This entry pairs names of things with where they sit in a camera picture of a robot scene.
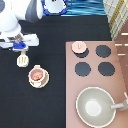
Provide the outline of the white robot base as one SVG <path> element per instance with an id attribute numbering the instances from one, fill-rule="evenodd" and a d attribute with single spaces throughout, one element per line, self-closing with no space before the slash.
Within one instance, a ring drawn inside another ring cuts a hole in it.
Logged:
<path id="1" fill-rule="evenodd" d="M 67 11 L 66 0 L 43 0 L 42 4 L 46 15 L 61 15 Z"/>

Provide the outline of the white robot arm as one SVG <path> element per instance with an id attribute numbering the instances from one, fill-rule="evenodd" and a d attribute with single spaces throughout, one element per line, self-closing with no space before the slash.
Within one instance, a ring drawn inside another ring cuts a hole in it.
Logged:
<path id="1" fill-rule="evenodd" d="M 43 16 L 41 0 L 0 0 L 0 47 L 22 51 L 38 46 L 36 34 L 23 34 L 20 20 L 35 23 Z"/>

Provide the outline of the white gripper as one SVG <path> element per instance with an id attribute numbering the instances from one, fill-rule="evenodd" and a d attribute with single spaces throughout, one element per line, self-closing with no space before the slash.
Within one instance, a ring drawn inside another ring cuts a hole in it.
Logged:
<path id="1" fill-rule="evenodd" d="M 39 38 L 36 34 L 0 34 L 0 48 L 12 49 L 13 51 L 27 50 L 29 47 L 38 46 Z"/>

